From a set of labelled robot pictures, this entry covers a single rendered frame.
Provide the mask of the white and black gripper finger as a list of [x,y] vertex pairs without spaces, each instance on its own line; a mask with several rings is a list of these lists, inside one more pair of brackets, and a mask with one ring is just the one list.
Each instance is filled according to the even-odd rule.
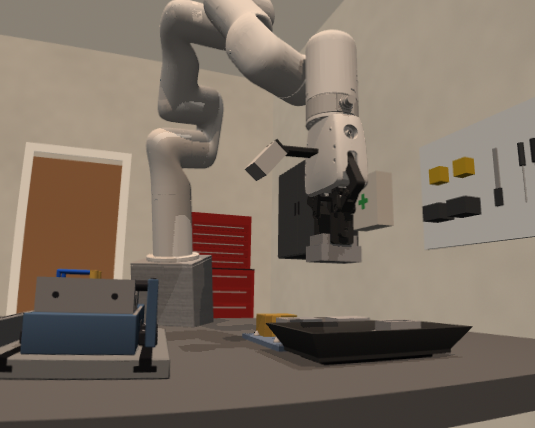
[[[331,189],[333,211],[335,212],[330,213],[330,242],[332,244],[351,245],[354,243],[353,214],[356,211],[355,203],[365,186],[365,180],[352,152],[347,152],[347,158],[348,165],[345,171],[350,181],[349,185],[346,188]],[[341,198],[340,195],[342,195]]]
[[[321,201],[326,201],[327,207]],[[313,211],[314,235],[322,233],[330,234],[330,213],[334,212],[332,193],[329,193],[328,197],[320,196],[320,194],[314,197],[308,196],[307,204]]]

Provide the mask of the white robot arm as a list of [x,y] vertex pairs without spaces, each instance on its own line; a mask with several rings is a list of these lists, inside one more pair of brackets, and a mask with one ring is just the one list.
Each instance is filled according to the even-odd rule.
[[[148,261],[199,258],[193,252],[191,185],[182,168],[213,165],[224,107],[216,89],[198,85],[199,61],[191,43],[226,51],[250,82],[291,105],[306,105],[306,120],[326,112],[359,117],[353,38],[338,30],[322,31],[302,55],[272,33],[271,1],[252,1],[173,0],[163,11],[158,113],[169,122],[196,125],[196,130],[159,128],[147,137],[154,254],[147,255]],[[284,146],[276,139],[245,170],[258,181],[285,156],[316,154],[318,149]]]

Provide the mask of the orange rectangular block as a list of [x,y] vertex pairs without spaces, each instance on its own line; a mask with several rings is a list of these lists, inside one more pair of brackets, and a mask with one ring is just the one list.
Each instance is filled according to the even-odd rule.
[[[291,315],[291,316],[264,316],[264,315]],[[266,323],[276,323],[276,317],[297,317],[292,314],[256,314],[256,331],[263,337],[276,337]]]

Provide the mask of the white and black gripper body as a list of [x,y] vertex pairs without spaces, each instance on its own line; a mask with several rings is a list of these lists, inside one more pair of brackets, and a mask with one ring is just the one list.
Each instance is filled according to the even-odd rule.
[[306,129],[306,147],[318,149],[318,154],[305,158],[305,191],[309,197],[324,191],[328,197],[330,189],[349,185],[345,171],[348,165],[347,152],[352,152],[365,180],[364,188],[367,186],[367,150],[359,117],[343,112],[320,113],[306,120]]

